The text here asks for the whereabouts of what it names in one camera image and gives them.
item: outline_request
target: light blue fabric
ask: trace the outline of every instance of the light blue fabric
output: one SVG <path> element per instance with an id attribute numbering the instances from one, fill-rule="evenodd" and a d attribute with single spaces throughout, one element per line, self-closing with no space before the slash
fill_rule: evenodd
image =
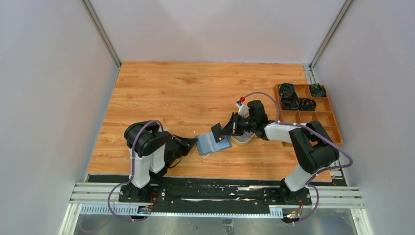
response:
<path id="1" fill-rule="evenodd" d="M 232 147 L 231 139 L 229 138 L 229 136 L 226 136 L 223 140 L 219 141 L 218 143 L 215 141 L 212 132 L 195 136 L 195 138 L 198 139 L 196 144 L 200 155 L 206 155 L 209 153 L 217 152 Z"/>

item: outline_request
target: wooden compartment box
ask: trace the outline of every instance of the wooden compartment box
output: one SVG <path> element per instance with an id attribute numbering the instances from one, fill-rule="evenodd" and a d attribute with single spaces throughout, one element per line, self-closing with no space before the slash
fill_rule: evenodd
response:
<path id="1" fill-rule="evenodd" d="M 280 84 L 275 85 L 274 92 L 275 92 L 275 98 L 278 103 L 279 109 L 281 110 L 281 114 L 279 116 L 280 121 L 305 123 L 305 122 L 317 120 L 322 124 L 322 126 L 328 133 L 328 136 L 330 136 L 331 140 L 335 144 L 337 145 L 343 144 L 343 139 L 340 134 L 340 130 L 339 130 L 336 118 L 334 116 L 334 111 L 330 103 L 330 98 L 328 96 L 327 89 L 326 89 L 327 97 L 312 97 L 308 84 L 294 85 L 296 94 L 300 99 L 301 98 L 312 99 L 316 102 L 317 106 L 314 111 L 282 110 L 281 100 L 280 100 L 279 92 L 278 92 L 279 86 Z M 283 145 L 292 146 L 291 144 L 285 143 L 285 142 L 283 142 Z"/>

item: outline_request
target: gray wall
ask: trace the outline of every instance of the gray wall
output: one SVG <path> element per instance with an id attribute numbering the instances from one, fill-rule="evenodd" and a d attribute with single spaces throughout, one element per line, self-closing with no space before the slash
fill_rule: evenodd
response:
<path id="1" fill-rule="evenodd" d="M 415 1 L 357 0 L 317 67 L 376 235 L 414 234 Z"/>
<path id="2" fill-rule="evenodd" d="M 80 1 L 1 1 L 0 234 L 58 233 L 116 72 Z"/>
<path id="3" fill-rule="evenodd" d="M 306 63 L 344 0 L 91 2 L 121 60 Z"/>

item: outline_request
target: folded blue cloth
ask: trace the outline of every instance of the folded blue cloth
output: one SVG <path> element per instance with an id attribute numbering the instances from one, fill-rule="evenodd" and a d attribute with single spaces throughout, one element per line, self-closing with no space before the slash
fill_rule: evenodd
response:
<path id="1" fill-rule="evenodd" d="M 195 136 L 195 138 L 198 139 L 196 144 L 200 155 L 206 155 L 209 153 L 217 152 L 232 147 L 231 139 L 229 138 L 229 136 L 226 136 L 223 140 L 219 141 L 218 143 L 215 141 L 212 132 Z"/>

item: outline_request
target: wooden table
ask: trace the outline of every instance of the wooden table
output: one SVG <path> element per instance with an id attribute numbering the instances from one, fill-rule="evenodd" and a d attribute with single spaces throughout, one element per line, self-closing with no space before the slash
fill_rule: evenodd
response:
<path id="1" fill-rule="evenodd" d="M 158 119 L 171 134 L 185 138 L 226 124 L 235 102 L 253 91 L 274 96 L 276 83 L 305 84 L 301 64 L 135 62 L 122 64 L 98 136 L 88 173 L 130 174 L 125 129 L 134 122 Z M 269 119 L 276 109 L 260 99 Z M 245 146 L 200 156 L 195 146 L 167 176 L 280 180 L 297 164 L 294 150 L 279 141 L 253 139 Z M 316 180 L 331 181 L 330 174 Z"/>

